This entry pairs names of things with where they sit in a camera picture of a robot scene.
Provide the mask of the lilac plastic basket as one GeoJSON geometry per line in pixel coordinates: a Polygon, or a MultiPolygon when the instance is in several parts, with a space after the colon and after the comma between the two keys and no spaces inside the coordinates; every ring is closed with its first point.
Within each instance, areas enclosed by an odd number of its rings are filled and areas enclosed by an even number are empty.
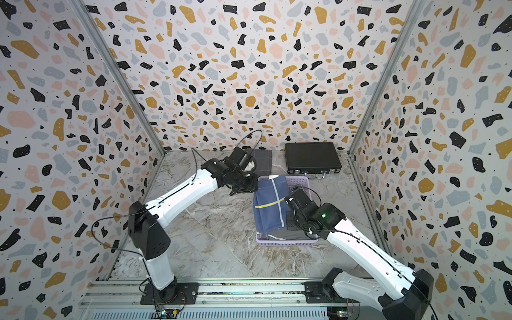
{"type": "MultiPolygon", "coordinates": [[[[295,187],[310,187],[309,178],[305,176],[286,176],[287,184],[290,189],[295,187]]],[[[293,247],[300,245],[315,245],[318,240],[310,239],[308,240],[295,240],[295,241],[267,241],[261,238],[262,234],[257,234],[255,236],[256,242],[261,246],[267,247],[293,247]]]]}

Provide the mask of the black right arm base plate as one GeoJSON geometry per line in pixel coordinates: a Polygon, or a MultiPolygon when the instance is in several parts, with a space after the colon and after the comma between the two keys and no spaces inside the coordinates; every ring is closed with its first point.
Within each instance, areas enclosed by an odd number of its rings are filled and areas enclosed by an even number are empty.
{"type": "Polygon", "coordinates": [[[308,304],[330,303],[341,305],[357,300],[342,297],[335,289],[335,283],[341,283],[341,276],[349,275],[340,268],[333,268],[321,281],[306,281],[304,283],[305,298],[308,304]]]}

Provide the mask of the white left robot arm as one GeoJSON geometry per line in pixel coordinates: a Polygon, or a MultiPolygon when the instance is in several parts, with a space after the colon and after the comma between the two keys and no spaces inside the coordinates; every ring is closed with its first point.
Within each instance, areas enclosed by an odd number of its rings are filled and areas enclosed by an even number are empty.
{"type": "Polygon", "coordinates": [[[223,158],[211,158],[197,171],[164,195],[145,204],[137,201],[129,208],[129,237],[142,255],[149,276],[150,292],[169,301],[177,287],[168,249],[171,239],[165,228],[190,205],[222,187],[231,195],[257,191],[256,160],[248,151],[235,147],[223,158]]]}

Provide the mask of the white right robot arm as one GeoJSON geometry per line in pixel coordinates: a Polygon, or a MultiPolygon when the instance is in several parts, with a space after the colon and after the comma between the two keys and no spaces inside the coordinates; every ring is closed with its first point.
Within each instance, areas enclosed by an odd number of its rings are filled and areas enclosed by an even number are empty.
{"type": "Polygon", "coordinates": [[[311,303],[350,300],[380,311],[386,319],[422,319],[431,306],[433,276],[394,259],[330,203],[317,205],[302,189],[285,198],[290,213],[307,235],[341,249],[371,276],[364,279],[333,268],[322,281],[305,284],[311,303]]]}

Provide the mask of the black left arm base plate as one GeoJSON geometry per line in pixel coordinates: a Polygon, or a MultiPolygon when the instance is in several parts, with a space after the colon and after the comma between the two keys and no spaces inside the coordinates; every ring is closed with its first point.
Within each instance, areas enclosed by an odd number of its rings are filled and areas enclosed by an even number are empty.
{"type": "Polygon", "coordinates": [[[177,282],[158,290],[152,284],[144,288],[141,305],[194,305],[199,293],[199,283],[177,282]]]}

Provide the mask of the navy blue striped pillowcase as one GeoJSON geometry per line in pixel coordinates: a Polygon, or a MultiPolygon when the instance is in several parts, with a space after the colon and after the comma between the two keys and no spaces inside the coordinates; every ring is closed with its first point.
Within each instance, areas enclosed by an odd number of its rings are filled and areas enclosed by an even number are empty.
{"type": "Polygon", "coordinates": [[[257,233],[271,233],[287,227],[288,205],[285,198],[290,194],[284,175],[258,181],[253,197],[253,213],[257,233]]]}

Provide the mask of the grey passion pillowcase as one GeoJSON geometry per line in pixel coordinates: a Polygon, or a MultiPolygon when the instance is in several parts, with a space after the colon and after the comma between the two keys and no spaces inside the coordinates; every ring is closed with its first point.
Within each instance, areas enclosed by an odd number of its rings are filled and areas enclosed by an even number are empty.
{"type": "Polygon", "coordinates": [[[263,240],[267,241],[299,241],[308,240],[302,230],[289,231],[285,228],[272,231],[270,233],[264,233],[261,235],[263,240]]]}

